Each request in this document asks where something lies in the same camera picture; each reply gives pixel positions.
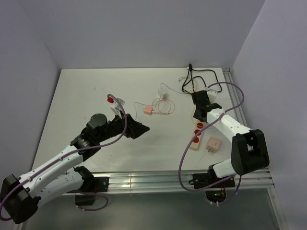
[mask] lavender wall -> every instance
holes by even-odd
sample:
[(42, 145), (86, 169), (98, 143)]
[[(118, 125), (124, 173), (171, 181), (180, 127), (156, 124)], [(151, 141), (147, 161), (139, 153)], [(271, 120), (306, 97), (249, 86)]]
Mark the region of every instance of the lavender wall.
[(264, 0), (20, 0), (63, 69), (230, 67)]
[(266, 0), (233, 66), (248, 124), (264, 131), (288, 225), (306, 229), (307, 1)]
[(17, 0), (0, 1), (0, 31), (1, 186), (31, 169), (59, 70)]

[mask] red switch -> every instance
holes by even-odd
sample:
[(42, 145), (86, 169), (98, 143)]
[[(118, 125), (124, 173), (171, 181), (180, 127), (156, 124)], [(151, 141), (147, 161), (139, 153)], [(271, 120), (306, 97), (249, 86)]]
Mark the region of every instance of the red switch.
[[(195, 128), (194, 128), (194, 132), (193, 132), (192, 137), (194, 137), (200, 131), (200, 129), (204, 128), (205, 125), (206, 125), (205, 122), (198, 122), (196, 124)], [(193, 142), (190, 145), (190, 149), (191, 150), (197, 150), (198, 146), (200, 144), (200, 141), (201, 141), (201, 133), (198, 134), (197, 137), (193, 140)]]
[(113, 102), (114, 102), (114, 99), (113, 99), (112, 97), (109, 97), (109, 98), (107, 99), (107, 101), (110, 102), (110, 103), (113, 103)]

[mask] wire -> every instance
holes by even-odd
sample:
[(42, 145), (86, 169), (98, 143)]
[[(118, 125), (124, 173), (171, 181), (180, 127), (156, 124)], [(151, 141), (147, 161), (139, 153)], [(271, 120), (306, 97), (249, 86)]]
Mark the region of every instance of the wire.
[(220, 90), (219, 90), (218, 92), (221, 92), (221, 91), (223, 90), (222, 87), (221, 87), (221, 85), (220, 85), (219, 80), (217, 79), (216, 72), (215, 72), (214, 70), (212, 70), (212, 69), (201, 69), (201, 70), (192, 69), (192, 70), (193, 70), (193, 71), (196, 71), (196, 72), (206, 72), (206, 71), (208, 71), (208, 72), (213, 72), (214, 75), (215, 75), (216, 82), (217, 82), (218, 85), (220, 86)]
[[(170, 106), (169, 110), (166, 113), (162, 112), (162, 110), (165, 107), (165, 104), (163, 105), (162, 109), (159, 108), (159, 105), (160, 105), (161, 102), (164, 102), (164, 103), (167, 102), (169, 104), (169, 106)], [(159, 99), (159, 101), (155, 104), (155, 109), (158, 111), (158, 114), (162, 114), (162, 115), (172, 114), (175, 111), (175, 108), (176, 108), (175, 103), (173, 101), (169, 100), (169, 99)]]
[[(123, 116), (124, 116), (124, 119), (125, 119), (125, 126), (124, 126), (124, 129), (123, 129), (123, 132), (120, 134), (120, 136), (118, 138), (116, 138), (115, 140), (107, 143), (107, 144), (104, 144), (104, 145), (97, 145), (97, 146), (91, 146), (91, 147), (86, 147), (86, 148), (81, 148), (81, 149), (76, 149), (76, 150), (73, 150), (73, 151), (70, 151), (66, 154), (64, 154), (62, 156), (62, 159), (72, 155), (73, 153), (76, 153), (76, 152), (80, 152), (80, 151), (84, 151), (84, 150), (92, 150), (92, 149), (96, 149), (96, 148), (102, 148), (102, 147), (105, 147), (105, 146), (109, 146), (109, 145), (112, 145), (114, 144), (115, 142), (119, 141), (119, 139), (121, 139), (126, 130), (127, 130), (127, 126), (128, 126), (128, 121), (127, 121), (127, 115), (125, 113), (125, 110), (123, 108), (123, 106), (120, 104), (119, 100), (111, 95), (111, 94), (108, 94), (107, 97), (112, 97), (119, 105), (121, 111), (123, 112)], [(42, 168), (41, 170), (37, 171), (36, 173), (34, 173), (30, 178), (29, 180), (33, 180), (34, 178), (36, 178), (37, 176), (39, 176), (39, 174), (43, 173), (44, 171), (46, 171), (47, 169), (49, 169), (50, 167), (52, 167), (54, 164), (58, 163), (59, 161), (61, 161), (60, 159), (56, 159), (54, 160), (53, 162), (51, 162), (50, 164), (46, 165), (44, 168)], [(2, 211), (2, 208), (5, 204), (5, 202), (9, 199), (9, 197), (17, 190), (19, 189), (21, 186), (25, 185), (27, 182), (29, 182), (29, 180), (24, 180), (23, 182), (21, 182), (19, 185), (17, 185), (16, 187), (14, 187), (6, 196), (5, 198), (3, 199), (3, 201), (0, 203), (0, 220), (2, 221), (8, 221), (8, 220), (11, 220), (12, 218), (4, 218), (2, 217), (1, 215), (1, 211)]]
[(188, 93), (188, 94), (191, 94), (190, 92), (187, 92), (185, 91), (184, 87), (190, 83), (190, 81), (192, 82), (192, 90), (193, 92), (195, 92), (195, 88), (194, 88), (194, 81), (193, 81), (193, 77), (192, 77), (192, 68), (188, 69), (188, 74), (187, 74), (187, 77), (186, 79), (184, 80), (182, 86), (181, 86), (181, 91), (184, 92), (184, 93)]
[[(181, 77), (181, 78), (179, 78), (179, 82), (181, 82), (182, 79), (185, 79), (185, 78), (186, 78), (186, 77)], [(195, 91), (199, 91), (200, 89), (198, 88), (197, 81), (195, 81), (194, 84), (195, 84), (195, 86), (194, 86)], [(183, 89), (185, 90), (185, 92), (179, 92), (179, 93), (185, 93), (185, 94), (191, 94), (191, 93), (193, 93), (193, 92), (192, 92), (192, 91), (193, 91), (193, 86), (192, 86), (192, 85), (187, 85), (187, 84), (186, 84), (186, 86), (184, 86)]]
[(231, 194), (231, 196), (229, 198), (225, 199), (223, 202), (219, 202), (219, 205), (228, 202), (229, 200), (231, 200), (236, 195), (236, 193), (238, 192), (239, 187), (241, 185), (241, 180), (242, 180), (242, 176), (240, 176), (240, 178), (239, 178), (239, 182), (238, 182), (238, 185), (236, 186), (235, 191)]
[(205, 87), (207, 88), (207, 84), (206, 84), (205, 80), (202, 78), (202, 76), (193, 77), (193, 79), (195, 79), (195, 78), (201, 78), (202, 82), (204, 83)]
[[(166, 85), (166, 84), (164, 84), (164, 83), (161, 83), (161, 84), (160, 84), (160, 91), (161, 91), (161, 89), (162, 89), (162, 85), (166, 86), (167, 88), (169, 88), (170, 90), (172, 90), (172, 91), (174, 91), (174, 92), (181, 93), (181, 94), (186, 94), (185, 92), (179, 92), (179, 91), (173, 90), (172, 88), (170, 88), (168, 85)], [(134, 102), (134, 110), (135, 110), (135, 119), (134, 119), (134, 120), (136, 120), (136, 118), (138, 117), (138, 112), (137, 112), (137, 109), (136, 109), (135, 104), (141, 104), (141, 105), (145, 105), (145, 106), (153, 106), (152, 104), (143, 104), (143, 103), (140, 103), (140, 102)]]
[(219, 181), (217, 181), (217, 182), (214, 182), (214, 183), (212, 183), (212, 184), (210, 184), (210, 185), (208, 185), (208, 186), (206, 186), (206, 187), (197, 188), (197, 189), (190, 189), (190, 188), (185, 187), (184, 184), (183, 184), (183, 182), (182, 182), (182, 180), (181, 180), (181, 168), (182, 168), (182, 165), (183, 165), (183, 161), (184, 161), (184, 158), (185, 158), (185, 156), (186, 156), (186, 154), (187, 154), (187, 152), (188, 152), (188, 150), (189, 150), (190, 145), (191, 145), (192, 142), (194, 141), (194, 139), (195, 139), (198, 135), (200, 135), (204, 130), (206, 130), (207, 128), (213, 126), (215, 123), (217, 123), (218, 121), (220, 121), (220, 120), (222, 119), (222, 117), (223, 117), (227, 112), (229, 112), (229, 111), (231, 111), (231, 110), (234, 110), (234, 109), (238, 108), (238, 107), (241, 106), (242, 103), (244, 102), (245, 96), (244, 96), (243, 91), (240, 89), (240, 87), (238, 87), (237, 85), (235, 85), (235, 84), (233, 84), (233, 83), (223, 81), (223, 82), (213, 83), (213, 84), (209, 85), (208, 88), (210, 88), (210, 87), (212, 87), (212, 86), (214, 86), (214, 85), (217, 85), (217, 84), (229, 84), (229, 85), (232, 85), (232, 86), (236, 87), (236, 88), (241, 92), (241, 94), (242, 94), (242, 101), (241, 101), (238, 105), (236, 105), (236, 106), (234, 106), (234, 107), (232, 107), (232, 108), (229, 108), (229, 109), (225, 110), (225, 112), (222, 113), (215, 121), (213, 121), (212, 123), (206, 125), (206, 126), (205, 126), (204, 128), (202, 128), (198, 133), (196, 133), (196, 134), (192, 137), (192, 139), (190, 140), (190, 142), (188, 143), (186, 149), (184, 150), (183, 155), (182, 155), (181, 160), (180, 160), (180, 164), (179, 164), (179, 169), (178, 169), (178, 180), (179, 180), (179, 183), (180, 183), (181, 187), (182, 187), (183, 189), (187, 190), (187, 191), (190, 191), (190, 192), (197, 192), (197, 191), (205, 190), (205, 189), (207, 189), (207, 188), (212, 187), (213, 185), (219, 184), (219, 183), (221, 183), (221, 182), (223, 182), (223, 181), (226, 181), (226, 180), (228, 180), (228, 179), (234, 177), (234, 175), (231, 175), (231, 176), (225, 177), (225, 178), (223, 178), (223, 179), (221, 179), (221, 180), (219, 180)]

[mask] red object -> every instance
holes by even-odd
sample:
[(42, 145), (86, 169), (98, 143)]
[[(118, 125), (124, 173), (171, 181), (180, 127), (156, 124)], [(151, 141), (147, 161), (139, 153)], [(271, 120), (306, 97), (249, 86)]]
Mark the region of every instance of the red object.
[(109, 97), (109, 98), (107, 99), (107, 101), (110, 102), (110, 103), (113, 103), (113, 102), (114, 102), (114, 99), (113, 99), (112, 97)]
[(196, 130), (194, 131), (194, 133), (197, 134), (199, 131), (200, 131), (199, 129), (196, 129)]
[(197, 128), (203, 128), (203, 124), (202, 124), (202, 123), (200, 123), (200, 122), (199, 122), (199, 123), (197, 123), (197, 125), (196, 125), (196, 126), (197, 126)]
[(199, 141), (200, 141), (199, 138), (195, 138), (195, 139), (193, 140), (194, 143), (198, 143)]

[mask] black cable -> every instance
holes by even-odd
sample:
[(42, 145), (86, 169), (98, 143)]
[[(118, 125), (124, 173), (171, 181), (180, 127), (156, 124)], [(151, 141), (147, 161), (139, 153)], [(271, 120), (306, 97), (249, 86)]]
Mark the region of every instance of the black cable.
[(194, 185), (194, 182), (195, 182), (195, 180), (192, 179), (192, 180), (189, 180), (188, 184), (189, 184), (189, 185)]
[[(212, 69), (201, 69), (201, 70), (192, 69), (192, 70), (196, 71), (196, 72), (205, 72), (205, 71), (213, 72), (214, 75), (215, 75), (216, 82), (219, 83), (219, 80), (217, 79), (216, 72), (214, 70), (212, 70)], [(220, 90), (217, 91), (217, 92), (221, 92), (223, 90), (220, 84), (219, 84), (219, 86), (220, 86)]]
[[(195, 76), (195, 77), (193, 77), (193, 79), (195, 79), (195, 78), (201, 78), (202, 81), (203, 81), (203, 83), (204, 83), (204, 85), (205, 85), (205, 87), (207, 88), (207, 84), (206, 84), (205, 80), (202, 78), (202, 76)], [(189, 84), (190, 82), (191, 82), (191, 79), (190, 79), (184, 86), (186, 86), (186, 85)]]
[(184, 87), (185, 87), (187, 84), (189, 84), (190, 82), (192, 82), (192, 90), (193, 90), (193, 92), (195, 92), (194, 81), (193, 81), (193, 78), (194, 78), (194, 77), (192, 77), (192, 69), (193, 69), (193, 68), (192, 68), (192, 65), (189, 64), (189, 69), (188, 69), (187, 77), (186, 77), (186, 79), (184, 80), (184, 82), (183, 82), (183, 84), (182, 84), (182, 86), (181, 86), (181, 91), (182, 91), (182, 92), (189, 93), (188, 91), (186, 91), (186, 90), (184, 89)]

